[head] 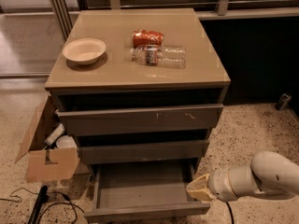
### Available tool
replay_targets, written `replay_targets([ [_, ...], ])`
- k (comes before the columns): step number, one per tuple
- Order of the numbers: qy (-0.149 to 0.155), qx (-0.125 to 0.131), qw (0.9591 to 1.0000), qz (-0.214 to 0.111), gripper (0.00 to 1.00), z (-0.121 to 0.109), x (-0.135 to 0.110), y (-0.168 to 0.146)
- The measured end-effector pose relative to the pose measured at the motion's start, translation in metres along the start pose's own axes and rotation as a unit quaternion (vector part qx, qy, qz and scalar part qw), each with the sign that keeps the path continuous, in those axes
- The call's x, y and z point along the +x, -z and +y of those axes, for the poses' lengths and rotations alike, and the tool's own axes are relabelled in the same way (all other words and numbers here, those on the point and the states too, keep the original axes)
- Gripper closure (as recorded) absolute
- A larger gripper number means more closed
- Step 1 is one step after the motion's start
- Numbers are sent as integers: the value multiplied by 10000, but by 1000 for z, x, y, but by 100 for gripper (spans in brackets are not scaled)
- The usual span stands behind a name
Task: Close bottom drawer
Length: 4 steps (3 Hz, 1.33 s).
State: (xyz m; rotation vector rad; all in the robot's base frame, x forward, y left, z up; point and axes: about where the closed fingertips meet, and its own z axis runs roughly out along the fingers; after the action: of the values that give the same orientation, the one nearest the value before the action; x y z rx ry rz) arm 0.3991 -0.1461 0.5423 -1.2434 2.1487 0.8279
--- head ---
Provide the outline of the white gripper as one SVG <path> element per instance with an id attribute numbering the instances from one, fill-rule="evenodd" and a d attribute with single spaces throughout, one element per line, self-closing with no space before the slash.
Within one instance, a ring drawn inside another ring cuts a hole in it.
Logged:
<path id="1" fill-rule="evenodd" d="M 225 203 L 237 200 L 229 181 L 228 167 L 217 169 L 211 175 L 201 175 L 194 179 L 189 186 L 191 189 L 187 189 L 187 193 L 196 200 L 211 202 L 214 200 L 214 196 Z"/>

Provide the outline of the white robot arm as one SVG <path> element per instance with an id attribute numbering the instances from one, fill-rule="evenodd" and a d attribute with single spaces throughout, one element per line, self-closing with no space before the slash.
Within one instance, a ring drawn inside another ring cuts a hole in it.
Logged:
<path id="1" fill-rule="evenodd" d="M 262 151 L 250 164 L 222 167 L 194 179 L 186 187 L 194 199 L 224 203 L 241 197 L 287 200 L 299 194 L 299 166 L 284 156 Z"/>

